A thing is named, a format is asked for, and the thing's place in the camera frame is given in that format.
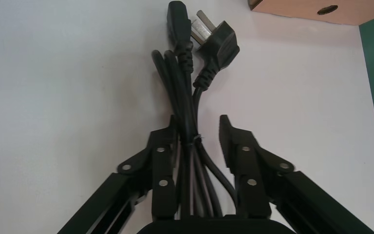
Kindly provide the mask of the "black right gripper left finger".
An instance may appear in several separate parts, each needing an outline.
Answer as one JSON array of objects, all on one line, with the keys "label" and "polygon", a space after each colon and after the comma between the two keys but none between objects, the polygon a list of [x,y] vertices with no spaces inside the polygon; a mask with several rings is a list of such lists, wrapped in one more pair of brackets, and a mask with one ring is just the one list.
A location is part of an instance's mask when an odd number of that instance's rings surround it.
[{"label": "black right gripper left finger", "polygon": [[140,199],[152,192],[152,217],[173,219],[177,212],[173,159],[177,153],[176,120],[152,131],[145,149],[130,157],[60,229],[61,234],[119,234]]}]

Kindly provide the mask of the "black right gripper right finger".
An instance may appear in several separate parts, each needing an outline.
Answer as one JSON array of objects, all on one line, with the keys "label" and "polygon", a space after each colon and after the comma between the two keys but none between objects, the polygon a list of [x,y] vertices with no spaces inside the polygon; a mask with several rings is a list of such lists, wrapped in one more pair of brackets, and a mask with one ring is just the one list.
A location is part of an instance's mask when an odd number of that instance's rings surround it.
[{"label": "black right gripper right finger", "polygon": [[370,234],[372,229],[252,132],[220,116],[219,140],[235,179],[238,228],[245,234]]}]

